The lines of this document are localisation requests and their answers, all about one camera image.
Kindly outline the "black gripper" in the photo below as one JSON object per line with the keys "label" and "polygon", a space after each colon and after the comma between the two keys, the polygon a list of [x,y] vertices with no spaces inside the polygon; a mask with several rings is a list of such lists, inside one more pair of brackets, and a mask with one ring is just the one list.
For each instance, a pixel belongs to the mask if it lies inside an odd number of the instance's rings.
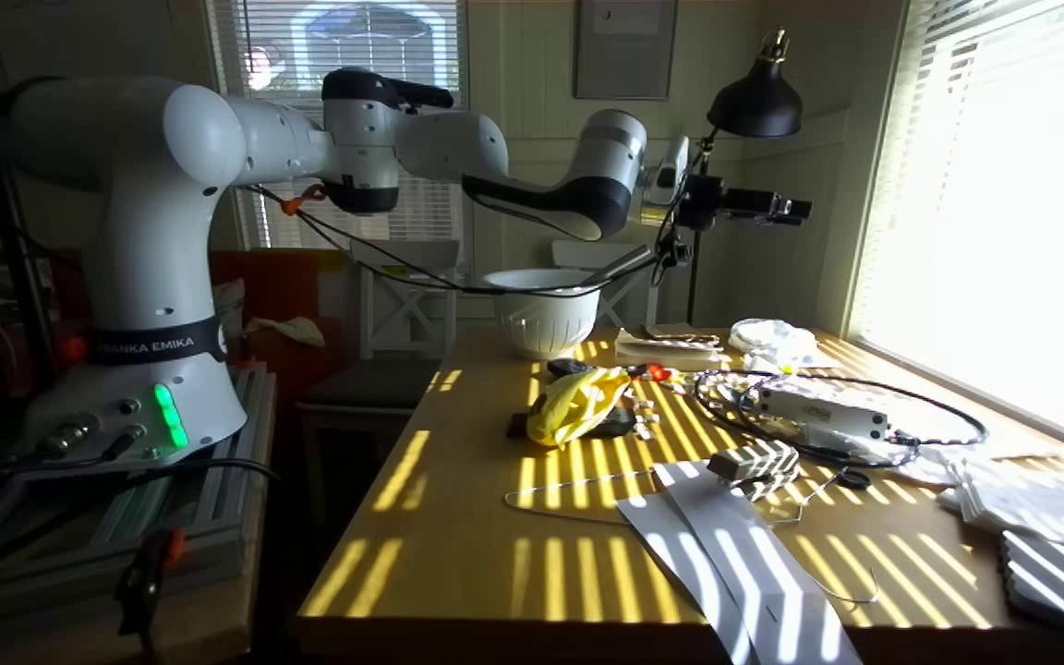
{"label": "black gripper", "polygon": [[723,188],[718,177],[692,177],[681,196],[681,225],[709,230],[718,214],[768,219],[776,225],[801,225],[812,204],[799,196],[763,196],[761,188]]}

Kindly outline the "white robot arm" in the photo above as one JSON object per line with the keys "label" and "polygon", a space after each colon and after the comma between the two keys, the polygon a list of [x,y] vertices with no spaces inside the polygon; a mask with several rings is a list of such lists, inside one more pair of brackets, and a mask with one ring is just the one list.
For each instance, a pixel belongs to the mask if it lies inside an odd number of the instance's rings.
{"label": "white robot arm", "polygon": [[28,403],[21,451],[176,464],[242,430],[208,264],[228,188],[309,177],[335,208],[379,214],[406,177],[455,180],[481,208],[607,239],[629,223],[645,127],[598,111],[565,177],[523,185],[502,128],[452,91],[333,69],[313,118],[164,79],[37,80],[6,102],[3,144],[21,175],[104,196],[90,357]]}

